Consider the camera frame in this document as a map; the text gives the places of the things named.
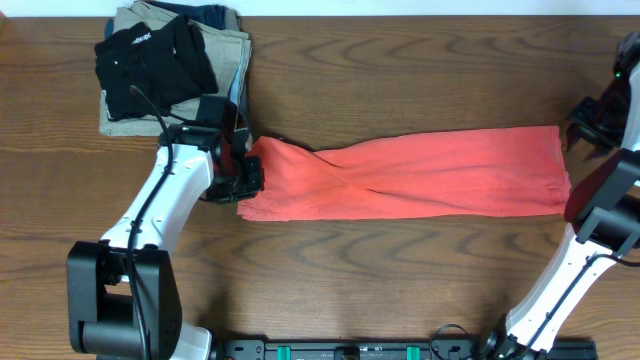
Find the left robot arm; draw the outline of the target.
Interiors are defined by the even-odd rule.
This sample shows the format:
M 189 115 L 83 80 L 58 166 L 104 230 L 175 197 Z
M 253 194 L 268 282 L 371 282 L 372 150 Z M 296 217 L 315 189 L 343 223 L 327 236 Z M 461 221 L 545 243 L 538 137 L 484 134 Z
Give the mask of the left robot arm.
M 122 217 L 66 259 L 69 338 L 98 359 L 213 359 L 212 332 L 191 325 L 171 255 L 197 202 L 249 199 L 262 188 L 248 128 L 173 124 L 153 169 Z

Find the orange soccer t-shirt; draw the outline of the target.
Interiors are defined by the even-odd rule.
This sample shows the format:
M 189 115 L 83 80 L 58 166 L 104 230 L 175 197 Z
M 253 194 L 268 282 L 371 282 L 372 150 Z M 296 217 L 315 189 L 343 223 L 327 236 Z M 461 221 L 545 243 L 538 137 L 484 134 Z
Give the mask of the orange soccer t-shirt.
M 419 133 L 309 151 L 262 137 L 264 189 L 239 203 L 256 222 L 563 212 L 571 183 L 556 126 Z

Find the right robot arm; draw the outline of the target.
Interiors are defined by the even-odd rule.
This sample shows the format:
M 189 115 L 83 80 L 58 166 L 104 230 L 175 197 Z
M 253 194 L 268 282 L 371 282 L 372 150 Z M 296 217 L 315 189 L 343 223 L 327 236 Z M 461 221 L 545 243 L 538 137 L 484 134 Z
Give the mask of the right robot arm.
M 552 260 L 525 298 L 506 314 L 474 353 L 476 359 L 594 359 L 590 340 L 557 333 L 590 287 L 615 265 L 636 267 L 639 246 L 639 35 L 616 48 L 613 78 L 602 95 L 584 98 L 569 114 L 567 145 L 584 140 L 605 162 L 576 185 L 567 226 Z

